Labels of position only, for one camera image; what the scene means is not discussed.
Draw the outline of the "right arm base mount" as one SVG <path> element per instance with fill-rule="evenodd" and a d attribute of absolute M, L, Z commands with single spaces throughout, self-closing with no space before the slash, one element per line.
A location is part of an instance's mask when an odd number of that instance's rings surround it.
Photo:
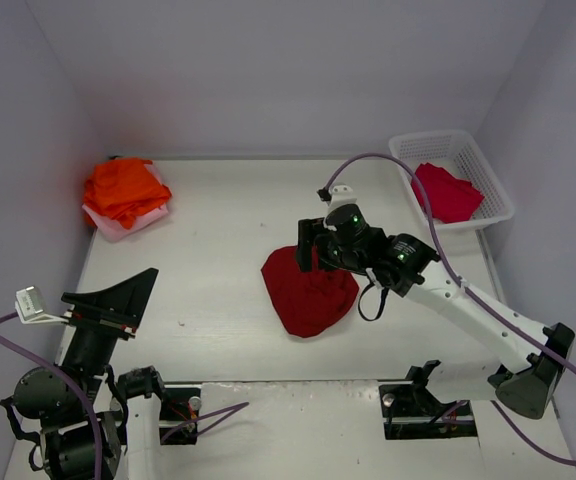
<path fill-rule="evenodd" d="M 412 366 L 403 381 L 380 383 L 378 395 L 387 441 L 476 438 L 469 402 L 442 403 L 427 389 L 439 360 Z"/>

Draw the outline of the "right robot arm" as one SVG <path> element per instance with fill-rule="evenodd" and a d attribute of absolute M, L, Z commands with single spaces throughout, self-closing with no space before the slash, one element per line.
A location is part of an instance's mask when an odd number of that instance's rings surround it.
<path fill-rule="evenodd" d="M 364 276 L 382 297 L 395 293 L 452 322 L 499 360 L 488 378 L 495 398 L 525 418 L 543 417 L 575 340 L 565 324 L 547 326 L 512 311 L 450 275 L 439 252 L 417 237 L 369 225 L 355 203 L 300 220 L 296 261 L 302 272 Z"/>

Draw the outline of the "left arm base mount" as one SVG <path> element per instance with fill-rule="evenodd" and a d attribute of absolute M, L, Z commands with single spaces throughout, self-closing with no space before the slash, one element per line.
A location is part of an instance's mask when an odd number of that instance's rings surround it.
<path fill-rule="evenodd" d="M 198 425 L 189 423 L 169 438 L 163 437 L 174 427 L 190 421 L 201 413 L 201 386 L 199 384 L 169 383 L 166 399 L 159 413 L 160 443 L 164 446 L 189 446 L 197 443 Z"/>

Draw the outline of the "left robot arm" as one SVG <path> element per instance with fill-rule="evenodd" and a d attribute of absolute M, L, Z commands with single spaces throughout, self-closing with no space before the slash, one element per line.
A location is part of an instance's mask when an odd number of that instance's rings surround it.
<path fill-rule="evenodd" d="M 112 479 L 128 445 L 128 402 L 143 418 L 159 418 L 168 395 L 152 366 L 115 375 L 110 364 L 118 341 L 136 335 L 158 269 L 148 268 L 111 287 L 65 293 L 61 316 L 47 312 L 40 290 L 15 294 L 15 317 L 24 324 L 63 323 L 74 329 L 63 360 L 50 363 L 0 335 L 0 344 L 32 360 L 35 368 L 0 400 L 18 441 L 31 443 L 28 461 L 51 479 Z"/>

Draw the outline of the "dark red t shirt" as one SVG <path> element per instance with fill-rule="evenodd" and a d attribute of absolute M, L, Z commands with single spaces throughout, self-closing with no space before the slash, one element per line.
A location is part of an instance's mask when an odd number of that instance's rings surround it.
<path fill-rule="evenodd" d="M 270 302 L 290 335 L 307 339 L 337 324 L 353 307 L 359 294 L 354 277 L 343 270 L 326 270 L 312 256 L 312 270 L 303 272 L 297 248 L 273 251 L 261 267 Z"/>

